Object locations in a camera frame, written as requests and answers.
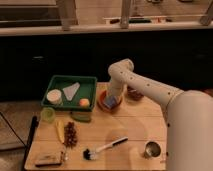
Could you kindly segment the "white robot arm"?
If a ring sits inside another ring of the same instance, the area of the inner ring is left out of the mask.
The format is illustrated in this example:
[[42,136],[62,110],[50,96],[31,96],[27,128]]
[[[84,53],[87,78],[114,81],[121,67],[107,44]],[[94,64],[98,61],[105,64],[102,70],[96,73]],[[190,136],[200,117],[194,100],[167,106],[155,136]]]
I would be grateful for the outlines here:
[[140,76],[133,70],[130,59],[111,64],[107,94],[120,96],[127,84],[163,108],[167,126],[167,171],[211,171],[213,97],[202,91],[183,91]]

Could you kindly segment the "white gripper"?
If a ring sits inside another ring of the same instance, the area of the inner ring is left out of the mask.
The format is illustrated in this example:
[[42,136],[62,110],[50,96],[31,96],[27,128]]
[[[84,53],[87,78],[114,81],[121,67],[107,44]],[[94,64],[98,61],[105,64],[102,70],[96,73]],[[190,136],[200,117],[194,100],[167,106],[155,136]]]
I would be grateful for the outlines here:
[[107,86],[106,97],[114,96],[117,103],[122,100],[122,93],[124,89],[124,84],[122,82],[111,79]]

